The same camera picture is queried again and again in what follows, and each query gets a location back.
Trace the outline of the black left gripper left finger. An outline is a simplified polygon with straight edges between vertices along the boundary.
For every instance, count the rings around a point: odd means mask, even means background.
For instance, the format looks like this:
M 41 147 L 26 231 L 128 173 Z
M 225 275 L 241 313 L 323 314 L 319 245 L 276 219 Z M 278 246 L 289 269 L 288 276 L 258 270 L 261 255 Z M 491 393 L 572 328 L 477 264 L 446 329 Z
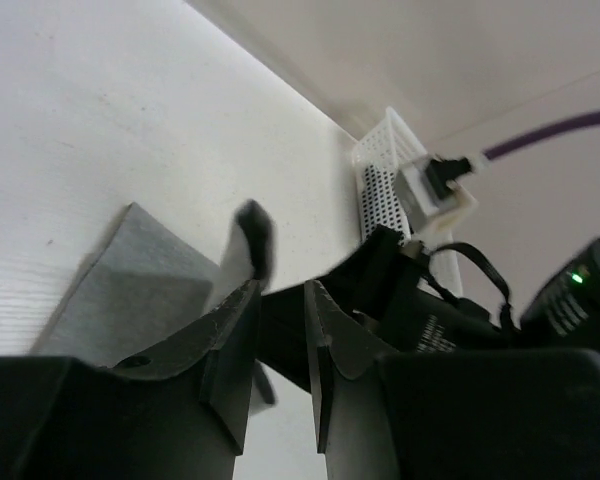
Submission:
M 260 319 L 244 283 L 166 340 L 99 368 L 0 357 L 0 479 L 229 479 Z

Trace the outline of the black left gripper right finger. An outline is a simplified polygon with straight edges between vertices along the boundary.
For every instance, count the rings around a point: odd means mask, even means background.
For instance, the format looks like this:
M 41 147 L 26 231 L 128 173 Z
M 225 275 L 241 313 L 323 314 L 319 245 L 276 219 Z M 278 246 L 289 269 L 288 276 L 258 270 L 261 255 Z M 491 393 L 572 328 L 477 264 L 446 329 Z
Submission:
M 600 354 L 400 353 L 304 286 L 317 450 L 332 479 L 600 479 Z

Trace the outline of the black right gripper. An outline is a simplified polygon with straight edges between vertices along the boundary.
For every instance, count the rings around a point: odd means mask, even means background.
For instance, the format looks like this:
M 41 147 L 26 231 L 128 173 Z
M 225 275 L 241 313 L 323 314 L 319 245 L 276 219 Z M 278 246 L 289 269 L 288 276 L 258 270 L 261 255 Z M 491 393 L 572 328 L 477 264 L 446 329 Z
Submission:
M 383 228 L 330 272 L 264 298 L 260 360 L 314 395 L 600 395 L 600 238 L 519 321 L 479 250 L 444 251 L 494 283 L 498 325 L 436 281 L 431 252 Z

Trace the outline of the grey tank top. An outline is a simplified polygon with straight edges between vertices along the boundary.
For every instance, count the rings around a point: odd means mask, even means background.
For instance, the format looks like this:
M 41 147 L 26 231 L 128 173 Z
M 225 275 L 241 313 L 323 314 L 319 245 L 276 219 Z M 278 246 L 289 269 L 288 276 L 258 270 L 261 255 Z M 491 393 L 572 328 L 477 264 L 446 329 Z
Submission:
M 80 267 L 32 352 L 113 367 L 195 322 L 244 282 L 267 288 L 274 243 L 273 221 L 255 200 L 234 212 L 219 262 L 132 204 Z

